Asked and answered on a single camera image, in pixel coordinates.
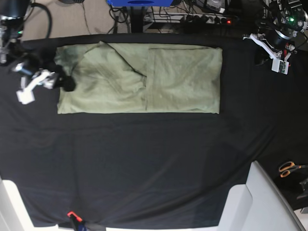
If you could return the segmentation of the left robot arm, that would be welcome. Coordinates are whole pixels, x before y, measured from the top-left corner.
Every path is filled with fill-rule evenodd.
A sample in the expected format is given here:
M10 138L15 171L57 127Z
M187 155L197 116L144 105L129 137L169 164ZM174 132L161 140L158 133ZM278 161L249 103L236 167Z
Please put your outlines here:
M266 16L255 20L259 29L265 33L251 33L243 36L260 48L255 53L255 64L263 65L272 60L271 70L288 74L289 58L308 42L305 31L308 30L307 6L301 0L274 0L270 4L261 1L267 10Z

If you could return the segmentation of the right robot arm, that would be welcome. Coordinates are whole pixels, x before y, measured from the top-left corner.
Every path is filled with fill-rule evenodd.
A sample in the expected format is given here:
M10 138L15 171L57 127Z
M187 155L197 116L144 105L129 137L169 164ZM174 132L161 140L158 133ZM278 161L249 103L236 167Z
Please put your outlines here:
M0 64L9 66L13 72L21 76L20 87L16 92L21 104L29 104L35 100L33 90L37 86L50 90L62 88L67 92L72 92L76 88L74 79L64 72L61 65L43 58L41 54L23 47L21 43L26 19L36 7L46 12L48 18L46 38L49 38L52 15L47 6L32 0L0 2Z

